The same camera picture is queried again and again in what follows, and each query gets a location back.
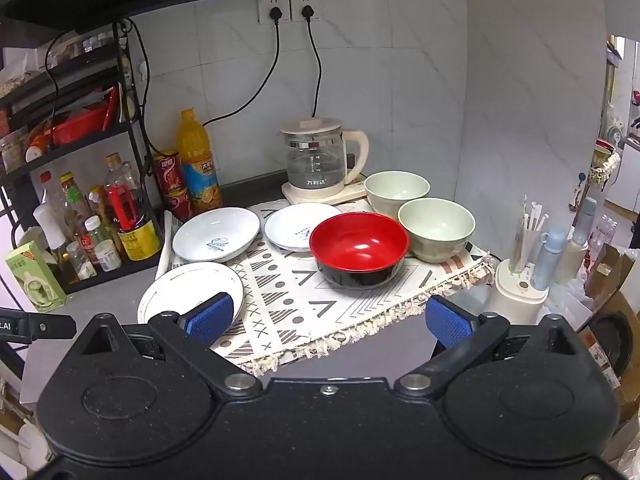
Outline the white plate Sweet print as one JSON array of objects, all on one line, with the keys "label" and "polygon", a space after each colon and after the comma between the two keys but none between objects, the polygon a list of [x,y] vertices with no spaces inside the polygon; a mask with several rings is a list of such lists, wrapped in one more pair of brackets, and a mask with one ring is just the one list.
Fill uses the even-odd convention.
[{"label": "white plate Sweet print", "polygon": [[249,209],[210,210],[180,226],[172,238],[172,250],[189,262],[224,263],[245,252],[259,229],[258,215]]}]

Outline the pale green bowl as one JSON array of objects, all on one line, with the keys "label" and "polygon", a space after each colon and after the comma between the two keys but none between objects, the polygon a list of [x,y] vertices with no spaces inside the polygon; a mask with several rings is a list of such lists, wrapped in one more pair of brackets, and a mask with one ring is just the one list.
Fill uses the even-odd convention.
[{"label": "pale green bowl", "polygon": [[465,207],[435,197],[403,204],[398,221],[409,235],[413,255],[427,263],[441,263],[457,255],[476,227],[474,216]]},{"label": "pale green bowl", "polygon": [[378,214],[396,218],[399,208],[410,200],[427,196],[430,182],[407,171],[381,171],[364,180],[367,200]]}]

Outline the red black bowl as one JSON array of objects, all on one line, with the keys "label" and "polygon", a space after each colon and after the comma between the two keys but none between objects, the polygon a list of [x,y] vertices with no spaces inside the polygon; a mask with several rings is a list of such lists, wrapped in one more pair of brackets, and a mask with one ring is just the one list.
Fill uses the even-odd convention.
[{"label": "red black bowl", "polygon": [[363,289],[392,280],[409,250],[406,230],[374,212],[337,214],[314,228],[309,247],[318,271],[330,283]]}]

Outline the white plate Bakery print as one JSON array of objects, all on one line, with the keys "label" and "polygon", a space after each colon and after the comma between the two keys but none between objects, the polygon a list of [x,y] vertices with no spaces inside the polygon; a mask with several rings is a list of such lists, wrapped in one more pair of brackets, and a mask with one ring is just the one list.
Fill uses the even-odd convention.
[{"label": "white plate Bakery print", "polygon": [[287,206],[267,219],[265,237],[271,244],[288,252],[310,252],[312,231],[324,220],[340,213],[336,207],[327,204]]}]

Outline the black metal kitchen rack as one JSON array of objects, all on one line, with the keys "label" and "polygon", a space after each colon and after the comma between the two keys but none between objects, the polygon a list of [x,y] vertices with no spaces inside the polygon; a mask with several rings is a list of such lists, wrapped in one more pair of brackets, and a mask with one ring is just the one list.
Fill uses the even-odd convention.
[{"label": "black metal kitchen rack", "polygon": [[129,18],[111,24],[110,42],[46,68],[1,99],[1,107],[10,110],[36,89],[52,86],[45,96],[9,114],[12,126],[32,129],[43,124],[46,141],[42,155],[1,176],[1,213],[9,218],[12,229],[36,224],[32,212],[40,196],[30,174],[92,144],[126,134],[138,175],[143,179],[156,176],[136,84],[126,75],[124,65],[131,58],[128,35],[135,30]]}]

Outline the patterned woven table mat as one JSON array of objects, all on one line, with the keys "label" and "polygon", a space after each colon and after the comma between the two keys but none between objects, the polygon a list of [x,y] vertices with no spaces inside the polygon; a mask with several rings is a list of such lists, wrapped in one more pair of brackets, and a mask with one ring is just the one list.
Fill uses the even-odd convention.
[{"label": "patterned woven table mat", "polygon": [[239,313],[212,349],[256,376],[373,336],[423,313],[429,296],[468,289],[492,273],[488,253],[469,243],[445,262],[408,257],[387,283],[348,289],[327,281],[312,255],[283,250],[264,234],[200,284],[224,289],[224,269],[242,282],[244,296],[235,300]]}]

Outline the blue water bottle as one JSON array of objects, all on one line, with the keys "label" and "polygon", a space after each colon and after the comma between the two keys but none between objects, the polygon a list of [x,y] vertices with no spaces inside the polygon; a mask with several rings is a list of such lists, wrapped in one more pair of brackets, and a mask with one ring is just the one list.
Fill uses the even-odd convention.
[{"label": "blue water bottle", "polygon": [[551,229],[541,234],[540,242],[530,284],[533,289],[545,290],[549,287],[560,262],[566,244],[566,232],[561,229]]}]

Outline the dark soy sauce bottle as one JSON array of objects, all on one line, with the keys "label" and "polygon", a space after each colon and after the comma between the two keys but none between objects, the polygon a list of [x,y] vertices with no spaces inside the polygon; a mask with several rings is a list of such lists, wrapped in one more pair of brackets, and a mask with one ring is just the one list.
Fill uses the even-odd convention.
[{"label": "dark soy sauce bottle", "polygon": [[129,162],[123,162],[118,153],[105,157],[107,175],[105,191],[126,255],[131,261],[143,261],[160,250],[160,239],[154,222],[144,208],[140,183]]}]

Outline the cardboard box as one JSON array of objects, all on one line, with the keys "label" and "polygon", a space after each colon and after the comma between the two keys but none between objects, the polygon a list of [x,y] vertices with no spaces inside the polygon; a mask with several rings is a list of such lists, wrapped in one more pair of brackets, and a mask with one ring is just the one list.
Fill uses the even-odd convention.
[{"label": "cardboard box", "polygon": [[612,387],[624,422],[639,407],[639,259],[604,246],[585,292],[592,317],[579,337]]}]

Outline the cream kettle base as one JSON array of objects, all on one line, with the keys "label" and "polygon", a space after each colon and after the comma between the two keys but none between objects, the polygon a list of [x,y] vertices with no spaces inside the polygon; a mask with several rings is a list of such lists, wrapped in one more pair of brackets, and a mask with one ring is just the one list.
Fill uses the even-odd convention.
[{"label": "cream kettle base", "polygon": [[290,182],[285,182],[285,184],[281,186],[281,191],[283,196],[292,205],[319,203],[334,206],[350,202],[351,200],[358,200],[358,198],[366,196],[364,180],[366,180],[366,178],[360,174],[349,184],[337,184],[329,188],[322,188],[321,190],[300,190]]}]

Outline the orange juice bottle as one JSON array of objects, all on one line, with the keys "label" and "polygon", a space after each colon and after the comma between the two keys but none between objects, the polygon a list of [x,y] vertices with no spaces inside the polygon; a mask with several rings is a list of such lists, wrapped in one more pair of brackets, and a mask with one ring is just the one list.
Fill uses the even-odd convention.
[{"label": "orange juice bottle", "polygon": [[182,173],[197,214],[222,206],[222,197],[208,133],[188,108],[181,112],[176,149]]}]

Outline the glass electric kettle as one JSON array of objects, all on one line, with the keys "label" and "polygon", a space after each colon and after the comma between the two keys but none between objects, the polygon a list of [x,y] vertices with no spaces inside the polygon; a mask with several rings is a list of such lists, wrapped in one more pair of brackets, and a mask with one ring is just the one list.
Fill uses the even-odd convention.
[{"label": "glass electric kettle", "polygon": [[300,190],[349,184],[369,155],[369,138],[333,118],[291,122],[281,130],[288,182]]}]

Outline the white wall socket left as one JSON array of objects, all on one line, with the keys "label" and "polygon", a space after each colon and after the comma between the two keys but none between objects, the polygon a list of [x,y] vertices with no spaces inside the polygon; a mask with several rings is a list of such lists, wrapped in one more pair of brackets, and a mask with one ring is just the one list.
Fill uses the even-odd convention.
[{"label": "white wall socket left", "polygon": [[290,0],[257,0],[258,23],[267,25],[273,22],[277,15],[278,21],[291,21]]}]

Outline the white wall socket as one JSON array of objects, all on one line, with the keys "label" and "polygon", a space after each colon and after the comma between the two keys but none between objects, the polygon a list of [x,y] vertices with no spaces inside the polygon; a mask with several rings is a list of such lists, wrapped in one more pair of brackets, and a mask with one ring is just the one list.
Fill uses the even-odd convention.
[{"label": "white wall socket", "polygon": [[319,21],[321,18],[320,0],[290,0],[291,20],[293,22],[303,22],[306,20],[303,10],[311,8],[314,13],[309,18],[311,21]]},{"label": "white wall socket", "polygon": [[258,23],[267,25],[273,22],[277,15],[278,21],[291,21],[290,0],[257,0]]}]

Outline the white wall socket right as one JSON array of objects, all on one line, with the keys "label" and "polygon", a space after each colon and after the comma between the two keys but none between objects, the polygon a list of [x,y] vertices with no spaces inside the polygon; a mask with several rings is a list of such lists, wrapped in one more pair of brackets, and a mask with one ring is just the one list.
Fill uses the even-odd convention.
[{"label": "white wall socket right", "polygon": [[311,8],[314,13],[309,18],[311,21],[319,21],[321,18],[320,0],[290,0],[291,20],[293,22],[303,22],[306,20],[303,10]]}]

